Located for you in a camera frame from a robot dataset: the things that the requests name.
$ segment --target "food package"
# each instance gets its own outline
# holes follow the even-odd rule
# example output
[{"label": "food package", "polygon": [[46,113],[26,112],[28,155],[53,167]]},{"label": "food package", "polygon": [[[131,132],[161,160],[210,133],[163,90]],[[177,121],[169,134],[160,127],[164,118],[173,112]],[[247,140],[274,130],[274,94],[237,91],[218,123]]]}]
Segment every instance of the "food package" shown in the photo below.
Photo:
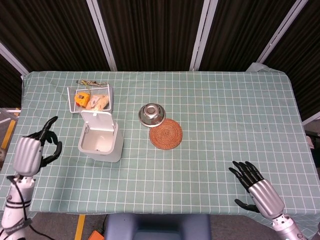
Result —
[{"label": "food package", "polygon": [[103,94],[92,95],[85,109],[91,111],[103,111],[108,103],[109,96]]}]

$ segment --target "black cable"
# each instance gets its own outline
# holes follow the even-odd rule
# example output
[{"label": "black cable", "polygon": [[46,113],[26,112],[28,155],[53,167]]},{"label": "black cable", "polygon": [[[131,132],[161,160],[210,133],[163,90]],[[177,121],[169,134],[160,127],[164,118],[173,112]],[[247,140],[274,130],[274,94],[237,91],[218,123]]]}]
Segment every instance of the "black cable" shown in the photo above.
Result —
[{"label": "black cable", "polygon": [[50,239],[50,240],[55,240],[54,238],[52,238],[52,237],[50,237],[50,236],[48,236],[48,235],[45,235],[44,233],[41,233],[41,232],[35,230],[33,226],[29,225],[29,227],[30,227],[30,228],[32,229],[32,231],[34,231],[36,234],[39,234],[39,235],[41,235],[41,236],[44,236],[44,237],[46,237],[46,238],[48,238],[48,239]]},{"label": "black cable", "polygon": [[4,232],[4,230],[5,230],[4,228],[1,230],[1,232],[0,232],[0,237],[1,237],[2,233]]},{"label": "black cable", "polygon": [[6,179],[8,179],[16,188],[16,190],[18,191],[18,194],[21,198],[21,202],[22,202],[22,207],[23,207],[23,214],[24,214],[24,220],[27,221],[28,220],[28,216],[27,216],[27,211],[26,211],[26,204],[25,204],[25,200],[24,197],[22,196],[22,193],[15,181],[15,176],[7,176]]},{"label": "black cable", "polygon": [[103,225],[102,225],[102,235],[105,234],[105,223],[106,223],[106,219],[108,217],[108,214],[105,216],[104,220],[103,220]]},{"label": "black cable", "polygon": [[[25,200],[24,200],[24,198],[23,198],[23,196],[22,196],[22,194],[21,194],[21,191],[20,191],[20,189],[19,189],[19,187],[18,187],[18,185],[17,185],[17,183],[16,183],[16,181],[15,181],[15,176],[7,176],[6,178],[15,186],[16,190],[17,190],[18,193],[19,193],[19,196],[20,196],[21,202],[22,202],[22,206],[23,206],[24,220],[26,221],[26,220],[28,220],[27,210],[26,210],[26,204],[25,204]],[[48,238],[48,239],[50,239],[50,240],[55,240],[54,238],[52,238],[52,237],[50,237],[50,236],[48,236],[48,235],[45,235],[44,233],[41,233],[41,232],[35,230],[33,226],[29,225],[29,227],[30,227],[36,234],[39,234],[39,235],[41,235],[41,236],[44,236],[44,237],[46,237],[46,238]]]}]

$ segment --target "yellow floor stripe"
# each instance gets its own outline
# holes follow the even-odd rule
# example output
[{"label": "yellow floor stripe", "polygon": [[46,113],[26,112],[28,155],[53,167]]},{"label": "yellow floor stripe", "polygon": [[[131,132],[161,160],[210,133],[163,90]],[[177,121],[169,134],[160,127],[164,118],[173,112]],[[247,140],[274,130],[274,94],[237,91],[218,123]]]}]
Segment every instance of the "yellow floor stripe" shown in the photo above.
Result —
[{"label": "yellow floor stripe", "polygon": [[8,127],[8,130],[5,133],[1,148],[3,148],[3,149],[7,148],[9,140],[10,140],[10,136],[11,136],[13,130],[14,130],[15,124],[16,124],[16,121],[15,120],[11,120],[11,122],[9,124],[9,127]]},{"label": "yellow floor stripe", "polygon": [[74,240],[81,240],[82,231],[84,229],[86,215],[79,215],[78,225],[76,226]]}]

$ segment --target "grid pattern tablecloth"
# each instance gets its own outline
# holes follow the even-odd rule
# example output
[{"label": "grid pattern tablecloth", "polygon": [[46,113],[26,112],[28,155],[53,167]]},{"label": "grid pattern tablecloth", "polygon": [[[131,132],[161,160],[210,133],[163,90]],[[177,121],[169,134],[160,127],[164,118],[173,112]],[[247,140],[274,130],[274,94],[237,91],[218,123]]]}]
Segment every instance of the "grid pattern tablecloth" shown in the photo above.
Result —
[{"label": "grid pattern tablecloth", "polygon": [[[112,115],[124,133],[119,162],[94,161],[78,150],[84,121],[69,112],[67,87],[80,79],[114,87]],[[148,139],[138,111],[150,102],[180,123],[183,139],[177,148],[160,150]],[[248,214],[234,199],[251,203],[250,197],[228,168],[232,161],[250,161],[273,184],[288,214],[320,219],[319,180],[282,72],[30,73],[0,175],[2,208],[17,140],[53,116],[59,117],[52,129],[63,152],[35,176],[31,211]]]}]

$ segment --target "orange object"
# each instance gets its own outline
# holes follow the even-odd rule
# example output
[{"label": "orange object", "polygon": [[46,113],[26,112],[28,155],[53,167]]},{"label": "orange object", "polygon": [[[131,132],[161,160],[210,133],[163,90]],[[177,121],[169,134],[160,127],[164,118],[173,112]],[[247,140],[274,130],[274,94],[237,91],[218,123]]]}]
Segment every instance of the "orange object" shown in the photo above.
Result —
[{"label": "orange object", "polygon": [[94,230],[88,240],[104,240],[104,239],[105,239],[104,236],[102,236],[99,232]]},{"label": "orange object", "polygon": [[74,96],[74,101],[77,106],[85,108],[90,101],[90,94],[86,92],[79,92]]}]

